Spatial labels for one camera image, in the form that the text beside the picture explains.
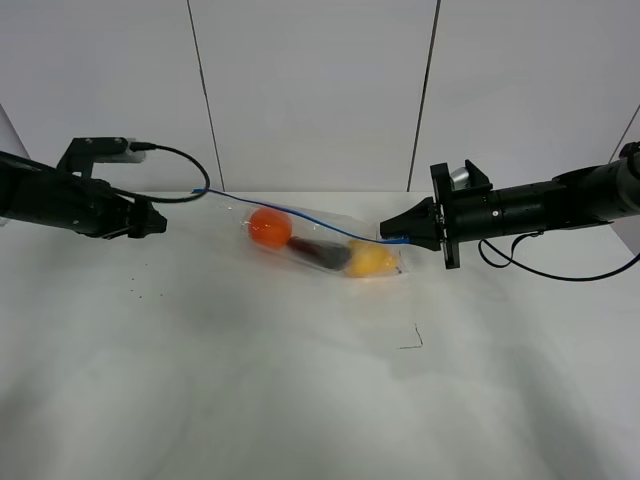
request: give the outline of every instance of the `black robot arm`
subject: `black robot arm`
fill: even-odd
[[[380,233],[444,249],[447,268],[460,266],[460,242],[593,227],[640,214],[640,142],[625,145],[607,165],[500,190],[469,160],[451,175],[446,163],[433,165],[431,176],[435,199],[382,222]]]

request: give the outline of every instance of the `white tabletop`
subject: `white tabletop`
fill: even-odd
[[[372,222],[423,197],[253,196]],[[468,244],[459,270],[408,247],[411,273],[354,280],[247,249],[213,196],[159,208],[144,240],[0,230],[0,478],[640,477],[640,268],[563,284]],[[631,254],[601,227],[518,257]]]

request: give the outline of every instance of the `yellow object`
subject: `yellow object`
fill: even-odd
[[[349,240],[351,261],[344,272],[350,277],[366,277],[375,273],[388,273],[396,269],[396,257],[379,243]]]

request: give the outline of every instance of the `clear plastic bag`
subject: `clear plastic bag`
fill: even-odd
[[[376,225],[345,215],[275,205],[243,205],[243,210],[247,242],[278,256],[353,278],[406,271],[401,246],[379,240]]]

